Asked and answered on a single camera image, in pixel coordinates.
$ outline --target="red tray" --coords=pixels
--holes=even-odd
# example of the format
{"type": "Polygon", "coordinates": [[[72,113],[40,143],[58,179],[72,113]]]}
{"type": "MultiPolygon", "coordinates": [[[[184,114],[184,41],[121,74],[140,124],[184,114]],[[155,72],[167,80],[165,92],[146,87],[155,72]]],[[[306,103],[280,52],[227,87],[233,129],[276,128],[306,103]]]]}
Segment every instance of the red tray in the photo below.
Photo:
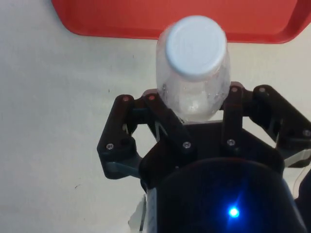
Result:
{"type": "Polygon", "coordinates": [[[217,21],[230,42],[284,43],[311,22],[311,0],[52,0],[79,35],[157,39],[189,15],[217,21]]]}

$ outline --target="black plastic part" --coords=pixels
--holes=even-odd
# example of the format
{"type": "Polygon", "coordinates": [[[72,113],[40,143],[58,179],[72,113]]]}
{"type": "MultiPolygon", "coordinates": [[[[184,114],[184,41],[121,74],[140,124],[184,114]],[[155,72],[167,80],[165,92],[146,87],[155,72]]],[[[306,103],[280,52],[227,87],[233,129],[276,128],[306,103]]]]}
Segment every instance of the black plastic part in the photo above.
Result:
{"type": "MultiPolygon", "coordinates": [[[[97,147],[105,176],[109,179],[126,176],[140,178],[142,187],[147,191],[158,187],[183,167],[206,159],[255,162],[279,176],[284,170],[284,162],[291,167],[310,164],[311,157],[300,159],[294,155],[311,149],[311,123],[272,87],[262,85],[252,92],[240,83],[232,83],[221,110],[224,111],[224,117],[220,122],[183,125],[156,92],[143,95],[137,100],[129,95],[117,97],[97,147]],[[261,126],[276,142],[276,148],[244,130],[243,117],[250,117],[261,126]],[[139,124],[147,124],[157,140],[144,158],[137,154],[132,137],[139,124]]],[[[215,172],[227,174],[223,169],[215,172]]],[[[191,177],[184,179],[201,182],[191,177]]],[[[311,208],[309,187],[303,181],[296,202],[310,229],[311,215],[305,208],[311,208]]]]}
{"type": "Polygon", "coordinates": [[[307,232],[282,176],[259,163],[195,162],[165,178],[156,199],[158,233],[307,232]]]}
{"type": "MultiPolygon", "coordinates": [[[[221,121],[186,125],[185,128],[196,141],[198,161],[211,158],[240,158],[264,164],[278,174],[283,174],[284,162],[279,152],[244,129],[239,137],[242,146],[233,146],[228,150],[227,146],[221,146],[221,121]]],[[[178,159],[174,159],[178,158],[178,154],[172,156],[174,151],[168,148],[165,141],[159,141],[140,163],[140,177],[148,189],[157,187],[165,177],[183,167],[178,163],[178,159]]]]}

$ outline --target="bottle cap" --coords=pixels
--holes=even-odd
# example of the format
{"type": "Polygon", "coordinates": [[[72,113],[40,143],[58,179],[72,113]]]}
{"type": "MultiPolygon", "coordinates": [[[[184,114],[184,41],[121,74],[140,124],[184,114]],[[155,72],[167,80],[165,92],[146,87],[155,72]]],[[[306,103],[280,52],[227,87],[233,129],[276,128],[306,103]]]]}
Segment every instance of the bottle cap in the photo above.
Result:
{"type": "Polygon", "coordinates": [[[171,27],[165,52],[177,73],[189,81],[199,81],[220,67],[226,43],[224,31],[214,20],[189,16],[171,27]]]}

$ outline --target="water bottle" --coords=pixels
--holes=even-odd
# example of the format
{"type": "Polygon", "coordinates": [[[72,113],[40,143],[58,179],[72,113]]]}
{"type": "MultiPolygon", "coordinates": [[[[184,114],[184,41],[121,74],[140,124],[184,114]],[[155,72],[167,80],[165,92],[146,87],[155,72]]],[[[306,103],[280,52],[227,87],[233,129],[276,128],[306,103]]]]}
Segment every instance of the water bottle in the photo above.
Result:
{"type": "Polygon", "coordinates": [[[221,107],[230,88],[230,60],[222,28],[204,16],[181,19],[156,46],[159,95],[180,119],[206,122],[221,107]]]}

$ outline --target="plastic bottle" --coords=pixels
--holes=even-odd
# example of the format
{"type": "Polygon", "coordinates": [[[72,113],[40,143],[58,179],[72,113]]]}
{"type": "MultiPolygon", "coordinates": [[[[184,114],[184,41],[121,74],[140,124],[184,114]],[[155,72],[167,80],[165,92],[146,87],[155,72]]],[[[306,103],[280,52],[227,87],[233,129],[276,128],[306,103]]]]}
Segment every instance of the plastic bottle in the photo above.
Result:
{"type": "Polygon", "coordinates": [[[184,122],[208,121],[230,88],[227,39],[204,16],[183,18],[167,28],[156,47],[159,95],[184,122]]]}

